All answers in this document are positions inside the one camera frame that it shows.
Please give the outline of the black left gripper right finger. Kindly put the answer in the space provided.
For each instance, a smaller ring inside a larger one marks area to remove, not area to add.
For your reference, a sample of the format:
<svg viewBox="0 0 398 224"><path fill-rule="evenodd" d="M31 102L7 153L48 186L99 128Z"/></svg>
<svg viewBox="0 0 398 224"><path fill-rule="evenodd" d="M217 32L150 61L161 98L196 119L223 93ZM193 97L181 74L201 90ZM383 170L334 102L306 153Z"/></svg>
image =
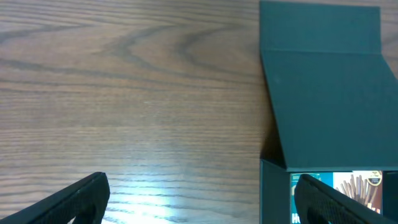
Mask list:
<svg viewBox="0 0 398 224"><path fill-rule="evenodd" d="M397 224L308 174L302 174L294 200L301 224Z"/></svg>

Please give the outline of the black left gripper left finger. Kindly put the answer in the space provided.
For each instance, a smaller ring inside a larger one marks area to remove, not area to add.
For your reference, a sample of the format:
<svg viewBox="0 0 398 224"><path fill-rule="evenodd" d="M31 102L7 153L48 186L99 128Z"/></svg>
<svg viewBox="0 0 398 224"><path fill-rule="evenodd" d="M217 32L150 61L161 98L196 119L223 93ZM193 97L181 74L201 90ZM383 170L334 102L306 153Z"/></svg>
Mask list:
<svg viewBox="0 0 398 224"><path fill-rule="evenodd" d="M101 224L109 196L106 174L95 172L1 219L1 224Z"/></svg>

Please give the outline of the brown chocolate stick box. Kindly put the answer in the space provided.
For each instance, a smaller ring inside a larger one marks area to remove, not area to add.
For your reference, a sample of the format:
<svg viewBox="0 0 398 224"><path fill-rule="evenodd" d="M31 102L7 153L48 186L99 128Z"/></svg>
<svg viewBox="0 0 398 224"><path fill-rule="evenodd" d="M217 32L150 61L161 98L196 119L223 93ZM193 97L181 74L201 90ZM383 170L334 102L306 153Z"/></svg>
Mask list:
<svg viewBox="0 0 398 224"><path fill-rule="evenodd" d="M382 171L334 172L333 188L361 205L382 213Z"/></svg>

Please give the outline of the teal cookie packet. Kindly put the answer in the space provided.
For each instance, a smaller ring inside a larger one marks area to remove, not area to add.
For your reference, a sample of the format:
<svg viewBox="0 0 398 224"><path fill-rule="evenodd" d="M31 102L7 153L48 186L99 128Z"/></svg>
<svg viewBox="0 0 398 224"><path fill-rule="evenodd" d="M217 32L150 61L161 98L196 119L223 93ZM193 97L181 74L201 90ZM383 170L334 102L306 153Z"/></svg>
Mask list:
<svg viewBox="0 0 398 224"><path fill-rule="evenodd" d="M294 190L294 202L301 224L336 223L336 190L309 174L301 174Z"/></svg>

